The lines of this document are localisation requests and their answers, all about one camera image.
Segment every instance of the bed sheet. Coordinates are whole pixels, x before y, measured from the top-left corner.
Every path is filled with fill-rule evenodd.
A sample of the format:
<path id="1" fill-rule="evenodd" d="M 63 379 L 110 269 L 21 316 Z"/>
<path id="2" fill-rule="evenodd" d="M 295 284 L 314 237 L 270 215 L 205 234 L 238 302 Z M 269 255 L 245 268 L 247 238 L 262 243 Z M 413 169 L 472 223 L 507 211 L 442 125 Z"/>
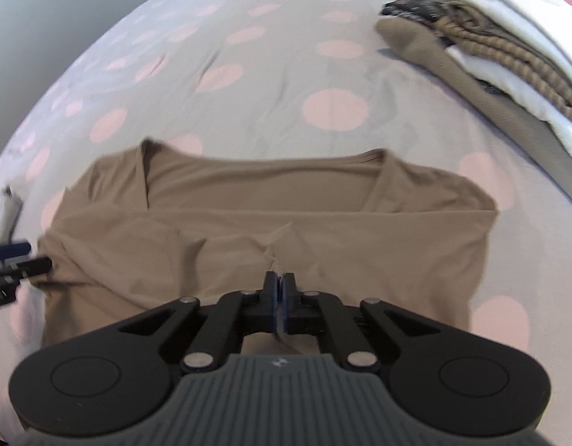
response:
<path id="1" fill-rule="evenodd" d="M 373 30 L 386 1 L 148 1 L 77 59 L 0 157 L 0 185 L 25 200 L 15 236 L 36 241 L 66 186 L 144 136 L 234 159 L 387 147 L 459 172 L 501 210 L 471 328 L 545 366 L 553 394 L 540 431 L 572 445 L 572 205 L 456 94 L 395 58 Z M 24 285 L 20 296 L 0 310 L 26 341 L 2 341 L 2 417 L 8 374 L 42 327 L 40 293 Z"/>

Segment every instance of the taupe folded garment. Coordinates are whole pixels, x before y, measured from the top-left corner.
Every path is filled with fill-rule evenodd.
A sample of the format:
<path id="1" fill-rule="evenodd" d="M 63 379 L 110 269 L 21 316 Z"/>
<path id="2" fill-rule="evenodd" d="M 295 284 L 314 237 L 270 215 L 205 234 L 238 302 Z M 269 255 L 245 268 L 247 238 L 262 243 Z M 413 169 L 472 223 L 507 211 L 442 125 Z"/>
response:
<path id="1" fill-rule="evenodd" d="M 505 38 L 469 32 L 449 17 L 436 21 L 435 28 L 463 52 L 501 64 L 516 74 L 572 121 L 572 86 L 546 59 Z"/>
<path id="2" fill-rule="evenodd" d="M 398 17 L 377 21 L 377 32 L 407 62 L 424 67 L 453 88 L 528 154 L 572 199 L 572 158 L 547 124 L 504 96 L 484 92 L 425 26 Z"/>
<path id="3" fill-rule="evenodd" d="M 231 162 L 146 140 L 92 165 L 39 240 L 54 262 L 38 284 L 45 344 L 184 295 L 214 303 L 267 270 L 467 328 L 496 213 L 471 181 L 385 150 Z M 273 342 L 258 339 L 253 351 Z"/>

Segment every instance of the brown shirt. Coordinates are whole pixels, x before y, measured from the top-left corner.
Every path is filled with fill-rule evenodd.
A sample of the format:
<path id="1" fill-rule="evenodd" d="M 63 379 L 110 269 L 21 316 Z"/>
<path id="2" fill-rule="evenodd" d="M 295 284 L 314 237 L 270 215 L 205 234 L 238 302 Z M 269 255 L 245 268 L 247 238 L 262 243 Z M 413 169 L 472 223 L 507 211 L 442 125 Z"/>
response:
<path id="1" fill-rule="evenodd" d="M 145 140 L 95 162 L 39 241 L 54 262 L 39 285 L 45 344 L 184 295 L 260 288 L 267 270 L 467 327 L 495 216 L 474 183 L 385 150 L 233 162 Z"/>

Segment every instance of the circular cap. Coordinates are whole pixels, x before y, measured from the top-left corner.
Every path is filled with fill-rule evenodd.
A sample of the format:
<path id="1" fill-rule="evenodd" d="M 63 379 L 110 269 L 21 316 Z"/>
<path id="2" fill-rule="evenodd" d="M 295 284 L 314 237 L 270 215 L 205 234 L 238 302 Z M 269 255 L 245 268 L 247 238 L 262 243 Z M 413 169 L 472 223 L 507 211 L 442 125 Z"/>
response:
<path id="1" fill-rule="evenodd" d="M 72 397 L 102 394 L 119 380 L 121 370 L 101 357 L 78 357 L 57 366 L 51 383 L 60 393 Z"/>
<path id="2" fill-rule="evenodd" d="M 352 352 L 346 358 L 348 364 L 354 367 L 371 367 L 377 363 L 377 356 L 375 356 L 372 352 Z"/>
<path id="3" fill-rule="evenodd" d="M 205 352 L 193 352 L 183 359 L 184 364 L 192 369 L 203 369 L 214 363 L 214 358 Z"/>
<path id="4" fill-rule="evenodd" d="M 441 367 L 439 377 L 451 391 L 466 397 L 498 394 L 509 382 L 509 375 L 501 365 L 483 357 L 450 360 Z"/>

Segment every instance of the silver screw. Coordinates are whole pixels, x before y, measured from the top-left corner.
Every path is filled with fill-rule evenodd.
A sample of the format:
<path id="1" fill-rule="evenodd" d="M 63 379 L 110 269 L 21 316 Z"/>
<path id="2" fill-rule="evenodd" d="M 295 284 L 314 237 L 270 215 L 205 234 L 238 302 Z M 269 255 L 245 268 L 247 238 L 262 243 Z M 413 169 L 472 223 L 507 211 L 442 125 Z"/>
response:
<path id="1" fill-rule="evenodd" d="M 352 352 L 346 358 L 348 364 L 354 367 L 366 368 L 374 366 L 377 363 L 377 356 L 372 352 Z"/>
<path id="2" fill-rule="evenodd" d="M 183 363 L 192 369 L 203 369 L 214 363 L 214 358 L 205 352 L 192 352 L 183 357 Z"/>

